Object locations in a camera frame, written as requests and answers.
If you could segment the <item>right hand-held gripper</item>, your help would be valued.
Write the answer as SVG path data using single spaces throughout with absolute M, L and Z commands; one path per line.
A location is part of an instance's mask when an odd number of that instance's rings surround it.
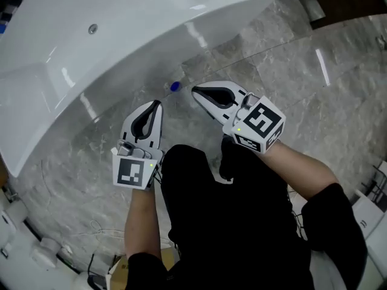
M 224 125 L 226 135 L 252 151 L 265 154 L 284 130 L 285 115 L 267 97 L 251 92 L 246 95 L 235 82 L 204 82 L 194 86 L 191 93 L 213 119 Z M 238 107 L 230 116 L 233 105 Z

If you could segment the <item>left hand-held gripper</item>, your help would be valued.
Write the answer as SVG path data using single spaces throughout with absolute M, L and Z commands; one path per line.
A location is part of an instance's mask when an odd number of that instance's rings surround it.
M 129 114 L 112 152 L 112 183 L 137 190 L 149 190 L 164 157 L 160 149 L 163 106 L 150 101 Z

